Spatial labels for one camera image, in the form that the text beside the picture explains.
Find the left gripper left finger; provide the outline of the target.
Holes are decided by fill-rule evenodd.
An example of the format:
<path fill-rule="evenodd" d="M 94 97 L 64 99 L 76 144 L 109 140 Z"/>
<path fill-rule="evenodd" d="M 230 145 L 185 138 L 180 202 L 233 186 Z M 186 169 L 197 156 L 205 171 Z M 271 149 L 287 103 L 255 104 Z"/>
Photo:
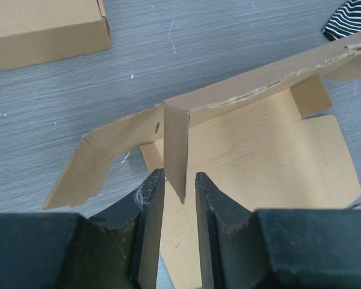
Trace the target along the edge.
<path fill-rule="evenodd" d="M 0 213 L 0 288 L 155 288 L 165 173 L 86 218 Z"/>

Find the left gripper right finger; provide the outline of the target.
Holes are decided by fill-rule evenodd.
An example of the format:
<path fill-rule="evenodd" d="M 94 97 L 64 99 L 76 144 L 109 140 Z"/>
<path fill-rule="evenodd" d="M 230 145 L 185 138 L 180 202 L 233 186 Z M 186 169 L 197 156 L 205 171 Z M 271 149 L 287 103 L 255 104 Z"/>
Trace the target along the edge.
<path fill-rule="evenodd" d="M 361 288 L 361 209 L 249 211 L 195 179 L 203 288 Z"/>

